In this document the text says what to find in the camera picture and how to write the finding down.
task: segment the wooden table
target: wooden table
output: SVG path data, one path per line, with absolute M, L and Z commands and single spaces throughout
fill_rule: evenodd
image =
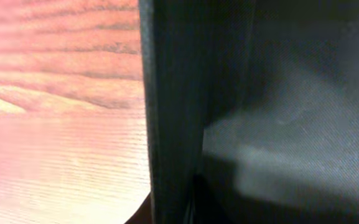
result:
M 150 191 L 136 0 L 0 0 L 0 224 L 124 223 Z

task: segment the wooden surface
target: wooden surface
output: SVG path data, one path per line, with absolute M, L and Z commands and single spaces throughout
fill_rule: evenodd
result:
M 136 0 L 0 0 L 0 224 L 124 223 L 150 191 Z

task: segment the wood grain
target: wood grain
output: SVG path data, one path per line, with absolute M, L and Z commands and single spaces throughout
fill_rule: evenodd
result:
M 0 1 L 0 224 L 124 223 L 149 193 L 137 3 Z

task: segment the tabletop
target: tabletop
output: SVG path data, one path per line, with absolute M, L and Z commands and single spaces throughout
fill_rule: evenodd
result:
M 124 223 L 150 191 L 136 0 L 0 0 L 0 223 Z

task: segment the black bag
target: black bag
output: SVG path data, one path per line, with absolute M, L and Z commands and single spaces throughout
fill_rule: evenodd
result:
M 154 223 L 359 223 L 359 0 L 139 5 Z

